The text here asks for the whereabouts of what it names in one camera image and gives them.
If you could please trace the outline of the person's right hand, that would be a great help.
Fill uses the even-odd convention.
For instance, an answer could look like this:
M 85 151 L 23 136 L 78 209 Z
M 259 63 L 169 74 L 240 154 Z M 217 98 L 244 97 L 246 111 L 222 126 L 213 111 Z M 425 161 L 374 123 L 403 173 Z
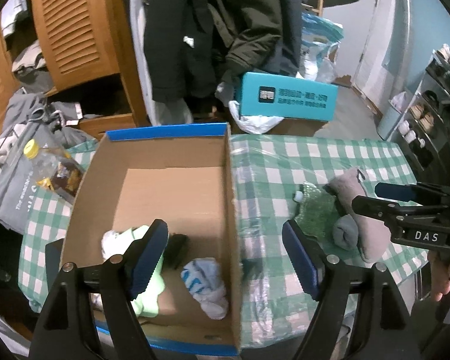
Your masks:
M 431 265 L 431 297 L 439 302 L 450 292 L 450 263 L 443 262 L 435 251 L 429 251 L 427 259 Z

